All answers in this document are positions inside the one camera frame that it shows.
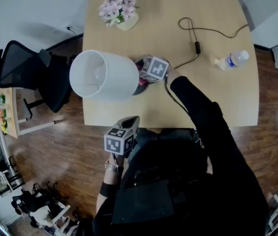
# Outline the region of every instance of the black sleeve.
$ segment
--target black sleeve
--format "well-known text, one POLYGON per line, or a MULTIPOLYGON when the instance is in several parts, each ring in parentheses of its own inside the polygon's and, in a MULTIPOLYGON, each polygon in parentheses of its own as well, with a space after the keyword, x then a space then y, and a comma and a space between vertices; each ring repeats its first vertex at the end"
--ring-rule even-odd
POLYGON ((227 203, 241 203, 233 224, 247 221, 256 235, 264 235, 268 205, 258 181, 238 149, 218 104, 211 102, 186 77, 178 77, 171 90, 181 100, 196 126, 213 167, 216 188, 223 190, 227 203))
POLYGON ((171 90, 184 104, 211 160, 215 174, 249 169, 238 150, 217 103, 209 100, 187 77, 178 77, 171 90))
POLYGON ((113 228, 111 226, 114 205, 115 198, 108 198, 99 208, 99 211, 92 222, 94 236, 114 235, 113 228))

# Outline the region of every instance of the person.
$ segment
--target person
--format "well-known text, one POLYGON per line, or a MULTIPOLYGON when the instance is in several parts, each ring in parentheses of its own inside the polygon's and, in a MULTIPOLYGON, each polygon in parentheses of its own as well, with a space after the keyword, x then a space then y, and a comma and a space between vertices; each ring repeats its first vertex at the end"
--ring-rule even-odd
POLYGON ((263 236, 269 219, 266 199, 219 105, 173 68, 167 85, 196 131, 140 129, 122 178, 124 157, 110 155, 94 235, 263 236), (207 156, 213 174, 207 173, 207 156))

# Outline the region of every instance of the white lampshade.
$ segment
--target white lampshade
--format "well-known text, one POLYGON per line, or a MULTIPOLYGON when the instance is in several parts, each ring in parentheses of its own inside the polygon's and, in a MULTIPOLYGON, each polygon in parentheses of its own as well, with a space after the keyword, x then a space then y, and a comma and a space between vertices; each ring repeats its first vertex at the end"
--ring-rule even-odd
POLYGON ((126 100, 138 87, 139 71, 127 57, 87 50, 74 59, 70 83, 83 98, 126 100))

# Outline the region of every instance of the chair armrest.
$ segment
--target chair armrest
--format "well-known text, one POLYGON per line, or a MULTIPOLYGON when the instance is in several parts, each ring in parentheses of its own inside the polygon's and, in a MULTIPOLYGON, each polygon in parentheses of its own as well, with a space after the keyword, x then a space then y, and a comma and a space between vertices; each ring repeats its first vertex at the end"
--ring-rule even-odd
POLYGON ((45 64, 45 66, 48 67, 51 61, 51 55, 46 50, 41 49, 38 56, 41 59, 41 61, 45 64))

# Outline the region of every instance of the potted plant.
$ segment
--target potted plant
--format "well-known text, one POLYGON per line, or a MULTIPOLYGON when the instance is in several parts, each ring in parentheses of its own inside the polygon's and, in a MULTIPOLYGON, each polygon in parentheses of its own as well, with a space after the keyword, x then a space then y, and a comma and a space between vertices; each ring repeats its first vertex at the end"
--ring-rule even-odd
POLYGON ((3 109, 3 116, 5 118, 11 118, 11 109, 9 107, 3 109))
POLYGON ((106 26, 114 26, 121 30, 133 28, 139 20, 136 13, 136 0, 105 0, 99 7, 99 15, 106 26))
POLYGON ((5 95, 3 93, 0 94, 0 106, 5 104, 5 95))
POLYGON ((2 129, 3 133, 6 134, 7 133, 7 121, 6 120, 1 120, 0 126, 1 126, 1 129, 2 129))
POLYGON ((10 99, 9 97, 6 97, 3 93, 0 94, 0 106, 4 106, 4 105, 8 105, 10 104, 10 99))
POLYGON ((4 116, 4 113, 3 113, 3 109, 0 108, 0 121, 4 121, 5 120, 5 116, 4 116))

